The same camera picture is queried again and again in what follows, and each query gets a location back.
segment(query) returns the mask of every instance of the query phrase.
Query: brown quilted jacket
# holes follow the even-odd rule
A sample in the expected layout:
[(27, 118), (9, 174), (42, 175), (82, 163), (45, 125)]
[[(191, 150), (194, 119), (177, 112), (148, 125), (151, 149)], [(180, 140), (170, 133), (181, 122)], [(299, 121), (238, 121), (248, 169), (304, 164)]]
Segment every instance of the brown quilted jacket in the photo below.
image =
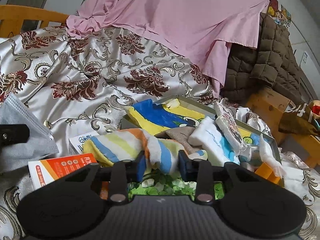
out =
[(261, 13), (258, 48), (232, 44), (225, 86), (220, 94), (231, 101), (241, 102), (267, 86), (299, 104), (300, 68), (289, 35), (285, 27)]

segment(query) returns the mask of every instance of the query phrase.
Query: beige cloth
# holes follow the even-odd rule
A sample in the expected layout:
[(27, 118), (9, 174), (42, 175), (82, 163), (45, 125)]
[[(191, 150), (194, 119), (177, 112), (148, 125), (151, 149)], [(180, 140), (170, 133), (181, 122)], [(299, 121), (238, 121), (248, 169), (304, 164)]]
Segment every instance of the beige cloth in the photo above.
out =
[(202, 150), (202, 148), (192, 146), (188, 143), (188, 138), (194, 130), (195, 128), (190, 126), (171, 128), (169, 130), (156, 134), (155, 137), (176, 140), (183, 145), (188, 154), (192, 154), (199, 150)]

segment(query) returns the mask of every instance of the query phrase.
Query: orange medicine box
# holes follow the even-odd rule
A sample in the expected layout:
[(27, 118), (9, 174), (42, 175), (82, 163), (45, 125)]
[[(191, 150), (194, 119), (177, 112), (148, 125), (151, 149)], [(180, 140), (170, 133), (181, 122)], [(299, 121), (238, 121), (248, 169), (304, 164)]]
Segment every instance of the orange medicine box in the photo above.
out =
[[(73, 155), (61, 158), (28, 162), (32, 184), (35, 190), (54, 182), (90, 163), (96, 163), (93, 154)], [(108, 182), (102, 183), (100, 197), (108, 198)]]

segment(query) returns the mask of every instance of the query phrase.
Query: pink sheet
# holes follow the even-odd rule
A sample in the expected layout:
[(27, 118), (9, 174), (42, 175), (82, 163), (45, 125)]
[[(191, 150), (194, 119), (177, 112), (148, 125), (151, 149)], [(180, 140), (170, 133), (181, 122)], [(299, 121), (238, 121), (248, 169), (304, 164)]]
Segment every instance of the pink sheet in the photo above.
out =
[(228, 48), (216, 41), (256, 48), (259, 13), (268, 4), (269, 0), (86, 0), (79, 16), (70, 16), (67, 25), (76, 38), (109, 25), (128, 29), (188, 57), (223, 86)]

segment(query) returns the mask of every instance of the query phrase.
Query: wooden headboard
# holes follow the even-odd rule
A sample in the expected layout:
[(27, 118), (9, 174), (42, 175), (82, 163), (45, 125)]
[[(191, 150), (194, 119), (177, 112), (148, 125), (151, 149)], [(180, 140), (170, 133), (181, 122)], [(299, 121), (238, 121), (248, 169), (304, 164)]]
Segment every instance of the wooden headboard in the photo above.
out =
[(11, 38), (20, 34), (24, 20), (41, 21), (40, 28), (49, 22), (65, 24), (69, 15), (44, 9), (20, 6), (0, 5), (0, 38)]

